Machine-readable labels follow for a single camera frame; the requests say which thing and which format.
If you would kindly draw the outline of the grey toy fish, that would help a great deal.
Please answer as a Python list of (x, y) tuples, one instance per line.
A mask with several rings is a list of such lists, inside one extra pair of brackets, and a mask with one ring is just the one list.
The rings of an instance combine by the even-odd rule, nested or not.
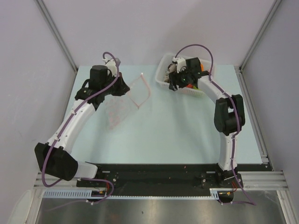
[(169, 83), (170, 82), (170, 78), (169, 78), (169, 75), (173, 72), (176, 72), (177, 71), (177, 68), (176, 68), (176, 65), (175, 64), (170, 64), (167, 68), (167, 71), (165, 72), (164, 74), (164, 82), (166, 83)]

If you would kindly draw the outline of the clear zip top bag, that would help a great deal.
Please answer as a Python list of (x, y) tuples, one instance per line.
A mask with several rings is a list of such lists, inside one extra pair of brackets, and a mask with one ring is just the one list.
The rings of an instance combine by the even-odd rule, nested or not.
[(107, 127), (112, 130), (132, 117), (149, 100), (151, 89), (144, 74), (133, 80), (130, 90), (123, 96), (112, 96), (105, 103)]

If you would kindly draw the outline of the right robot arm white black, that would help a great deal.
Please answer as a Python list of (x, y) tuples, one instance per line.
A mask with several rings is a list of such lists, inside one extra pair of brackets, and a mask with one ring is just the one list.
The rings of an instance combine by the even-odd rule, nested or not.
[(236, 137), (245, 125), (243, 98), (230, 95), (212, 78), (211, 71), (202, 70), (200, 60), (174, 57), (168, 66), (169, 89), (177, 91), (193, 85), (203, 91), (214, 103), (214, 126), (221, 136), (220, 158), (216, 166), (215, 181), (227, 187), (237, 175), (235, 161)]

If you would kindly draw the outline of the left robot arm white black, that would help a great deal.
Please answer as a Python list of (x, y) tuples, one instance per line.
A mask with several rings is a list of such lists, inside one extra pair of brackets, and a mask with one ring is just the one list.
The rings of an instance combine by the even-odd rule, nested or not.
[(43, 182), (45, 175), (51, 175), (65, 181), (87, 179), (95, 187), (102, 184), (103, 174), (98, 172), (96, 165), (79, 162), (72, 157), (73, 145), (106, 96), (123, 96), (129, 90), (115, 60), (91, 67), (89, 78), (77, 91), (73, 106), (58, 130), (46, 143), (38, 143), (35, 147)]

